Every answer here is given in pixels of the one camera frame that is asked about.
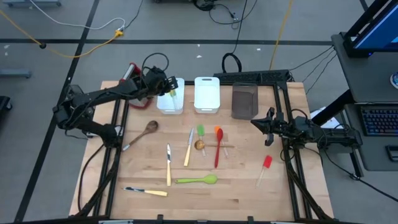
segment computer monitor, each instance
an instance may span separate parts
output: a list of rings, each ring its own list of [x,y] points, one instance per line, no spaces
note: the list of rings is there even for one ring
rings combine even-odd
[[[398,52],[398,0],[375,0],[344,37],[349,57]]]

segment gray floor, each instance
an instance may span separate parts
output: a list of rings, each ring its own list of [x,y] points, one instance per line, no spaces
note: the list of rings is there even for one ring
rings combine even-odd
[[[46,7],[45,11],[63,22],[85,24],[94,0],[62,1],[63,6]],[[240,15],[243,1],[223,1]],[[258,2],[258,7],[243,22],[241,39],[276,40],[288,0]],[[101,0],[93,26],[100,26],[113,17],[129,20],[134,16],[139,1]],[[35,9],[9,9],[0,5],[20,26],[37,38],[79,39],[82,29],[56,25]],[[296,0],[287,21],[283,40],[329,41],[332,34],[346,31],[361,15],[359,0]],[[222,19],[225,12],[215,13]],[[8,21],[1,18],[1,39],[24,39]],[[88,39],[107,39],[119,27],[118,22],[103,30],[93,30]],[[129,40],[212,39],[232,40],[236,30],[210,21],[206,12],[195,9],[185,0],[164,0],[154,4],[144,0],[141,13],[131,28],[125,31]],[[26,184],[47,132],[52,107],[57,103],[72,60],[61,58],[49,51],[40,50],[35,44],[0,44],[1,68],[28,68],[31,79],[0,79],[0,95],[8,95],[14,103],[13,110],[3,122],[0,132],[0,223],[12,222],[24,194]],[[51,44],[51,48],[73,55],[77,44]],[[85,44],[83,51],[94,47]],[[103,80],[117,80],[125,72],[129,62],[139,65],[153,52],[163,52],[170,59],[168,75],[186,80],[197,76],[211,76],[221,72],[221,58],[233,49],[225,44],[112,44],[98,49],[79,60],[72,83],[84,91],[100,87]],[[292,68],[327,49],[327,46],[281,45],[274,59],[274,69]],[[267,70],[273,45],[239,45],[236,55],[243,63],[243,70]],[[296,81],[302,81],[320,59],[294,70]],[[162,67],[162,57],[154,57],[148,65]],[[235,71],[232,61],[227,70]],[[308,89],[323,66],[305,82]],[[334,59],[323,76],[308,94],[308,104],[315,110],[331,103],[347,89],[341,67]],[[66,217],[77,181],[85,141],[66,138],[56,129],[37,187],[30,201],[25,220],[41,220]],[[333,155],[336,162],[352,170],[347,155]],[[335,217],[340,220],[361,223],[396,223],[398,204],[370,188],[354,182],[324,159],[324,172]],[[365,180],[380,189],[398,196],[396,172],[365,172]]]

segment small wooden spoon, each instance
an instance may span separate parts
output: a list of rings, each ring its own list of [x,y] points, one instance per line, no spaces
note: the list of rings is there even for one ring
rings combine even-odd
[[[149,123],[145,127],[145,130],[140,135],[138,135],[135,139],[133,139],[129,144],[125,145],[122,150],[123,151],[127,150],[131,145],[136,143],[136,141],[138,141],[138,139],[140,139],[141,137],[143,137],[146,134],[154,133],[155,131],[157,131],[158,128],[159,128],[159,124],[157,123],[157,121],[149,121]]]

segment white plastic container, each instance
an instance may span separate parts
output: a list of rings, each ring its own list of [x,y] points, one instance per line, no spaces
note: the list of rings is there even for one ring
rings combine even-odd
[[[195,111],[217,113],[220,108],[220,80],[216,77],[195,79]]]
[[[156,107],[163,114],[182,114],[184,107],[184,89],[185,81],[182,78],[176,78],[178,88],[175,89],[175,105],[170,93],[157,97]]]

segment red spatula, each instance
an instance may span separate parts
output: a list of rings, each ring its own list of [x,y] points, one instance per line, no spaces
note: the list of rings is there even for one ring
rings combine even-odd
[[[260,176],[259,176],[259,178],[257,179],[257,182],[256,182],[256,188],[260,187],[260,183],[261,183],[261,180],[262,180],[262,175],[264,174],[264,171],[265,171],[266,168],[269,169],[269,167],[271,166],[271,162],[272,162],[272,157],[271,156],[266,156],[266,159],[264,159],[264,163],[262,165],[262,170],[261,170]]]
[[[215,163],[214,163],[214,167],[215,167],[215,168],[218,167],[218,157],[219,157],[219,155],[220,155],[220,142],[221,142],[221,140],[223,139],[223,135],[224,135],[224,132],[223,132],[223,130],[220,128],[220,129],[217,131],[217,141],[218,141],[218,143],[217,143],[216,161],[215,161]]]

